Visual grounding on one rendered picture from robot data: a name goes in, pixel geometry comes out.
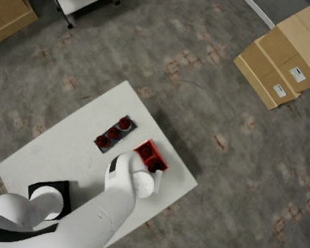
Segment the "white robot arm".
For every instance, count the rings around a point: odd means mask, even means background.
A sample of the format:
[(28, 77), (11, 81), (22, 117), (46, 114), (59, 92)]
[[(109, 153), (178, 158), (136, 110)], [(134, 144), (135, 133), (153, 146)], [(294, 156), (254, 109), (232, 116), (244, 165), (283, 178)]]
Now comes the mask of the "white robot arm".
[(33, 228), (63, 209), (57, 189), (40, 187), (30, 200), (16, 193), (1, 195), (0, 248), (103, 248), (132, 214), (136, 198), (158, 193), (163, 171), (148, 172), (136, 151), (124, 152), (108, 165), (103, 193), (40, 231)]

